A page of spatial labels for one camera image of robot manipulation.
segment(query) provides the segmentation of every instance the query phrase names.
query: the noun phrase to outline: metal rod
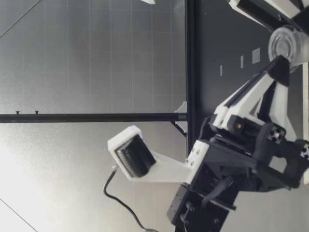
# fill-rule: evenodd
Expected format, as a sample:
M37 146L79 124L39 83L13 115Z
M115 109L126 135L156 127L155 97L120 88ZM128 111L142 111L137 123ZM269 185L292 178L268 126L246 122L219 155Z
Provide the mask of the metal rod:
M171 122L171 124L184 136L187 137L187 134L183 132L182 128L176 124L176 122Z
M66 122L170 122L186 120L186 113L0 115L0 124Z
M29 222L27 222L22 216L20 216L15 210L13 210L4 200L0 198L0 201L8 207L13 213L15 213L24 223L26 223L33 231L38 232Z
M41 0L38 0L35 4L33 4L26 12L24 12L15 22L13 22L7 30L5 30L1 35L0 39L12 28L14 27L26 14L28 14L37 4L39 4Z

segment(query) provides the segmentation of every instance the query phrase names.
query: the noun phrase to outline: white bracket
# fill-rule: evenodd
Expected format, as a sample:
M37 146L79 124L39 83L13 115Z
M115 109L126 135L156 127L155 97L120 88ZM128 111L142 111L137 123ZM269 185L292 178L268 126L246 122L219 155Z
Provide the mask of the white bracket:
M207 143L196 141L185 163L151 151L156 163L150 168L146 175L137 178L130 175L115 152L119 147L130 141L136 135L142 138L140 129L136 126L131 126L108 141L108 150L118 166L130 181L135 182L187 182L190 184L209 148Z

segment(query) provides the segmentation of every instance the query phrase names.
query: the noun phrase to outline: wire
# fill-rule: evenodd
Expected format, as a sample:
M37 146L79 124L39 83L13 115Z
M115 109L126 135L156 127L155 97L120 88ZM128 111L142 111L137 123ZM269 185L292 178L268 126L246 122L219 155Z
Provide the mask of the wire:
M206 207L208 202L219 196L224 190L226 190L228 187L230 187L234 183L234 180L232 177L227 177L223 181L221 181L217 187L213 189L207 196L204 197L204 199L201 202L201 205L203 208Z
M184 232L188 232L187 227L185 226L185 223L183 223L183 227L184 227Z
M0 39L12 28L15 26L15 24L17 24L26 14L28 14L37 4L39 4L41 0L38 0L35 4L33 4L26 12L24 12L15 22L13 22L8 28L7 30L5 30L1 35L0 35Z
M121 204L124 208L126 208L126 209L132 214L132 216L133 216L134 219L136 220L137 224L139 225L139 227L141 227L141 229L142 229L143 231L146 231L146 232L158 232L158 231L156 231L156 230L154 230L154 229L147 229L147 228L143 227L143 225L141 224L139 218L136 216L136 214L134 213L134 211L133 211L128 205L126 205L123 201L121 201L121 200L118 199L117 197L110 195L110 194L106 191L107 186L108 186L109 183L111 182L112 178L115 176L115 174L116 174L116 172L117 172L117 169L118 169L118 166L116 166L116 167L113 169L112 174L110 175L110 177L109 177L109 178L107 179L107 181L106 181L106 184L105 184L105 186L104 186L104 191L103 191L104 194L105 194L105 196L107 196L108 198L111 198L111 199L117 201L117 202L118 202L119 204Z
M206 118L204 119L203 123L202 123L201 129L200 129L200 131L199 131L199 137L198 137L199 140L200 140L200 139L202 138L202 136L203 136L204 127L205 127L205 125L206 125L208 119L209 119L209 118L206 117Z
M26 223L31 229L33 229L35 232L38 232L33 226L31 226L26 220L24 220L15 210L13 210L4 200L0 198L0 201L8 207L13 213L15 213L20 219L23 220L24 223Z

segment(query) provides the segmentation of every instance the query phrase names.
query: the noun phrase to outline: black metal bar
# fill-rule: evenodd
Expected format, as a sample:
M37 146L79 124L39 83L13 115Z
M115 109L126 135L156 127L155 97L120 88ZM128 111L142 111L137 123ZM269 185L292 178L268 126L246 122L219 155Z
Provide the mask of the black metal bar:
M200 27L199 4L201 1L185 1L185 30L186 30L186 82L188 102L188 134L187 154L190 153L198 137L198 124L202 112L200 109Z
M187 134L185 133L185 132L183 132L183 130L181 129L181 127L180 126L178 126L177 124L176 124L176 122L171 122L171 124L184 136L184 137L187 137Z
M0 115L0 124L64 122L170 122L186 120L186 113Z

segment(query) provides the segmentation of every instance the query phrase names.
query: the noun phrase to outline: black panel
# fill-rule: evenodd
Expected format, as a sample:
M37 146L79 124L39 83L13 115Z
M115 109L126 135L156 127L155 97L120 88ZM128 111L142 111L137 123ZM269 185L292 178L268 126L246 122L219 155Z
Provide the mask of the black panel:
M200 63L201 73L196 78L201 79L203 114L212 115L221 102L269 64L267 47L271 33L234 11L225 0L190 2L198 2L200 6L195 12L199 20L196 27L200 33L198 41L201 41L195 61ZM252 64L252 51L259 47L261 61ZM243 69L240 68L242 55ZM222 76L220 65L223 65ZM301 67L290 74L288 101L288 116L297 135L301 137Z

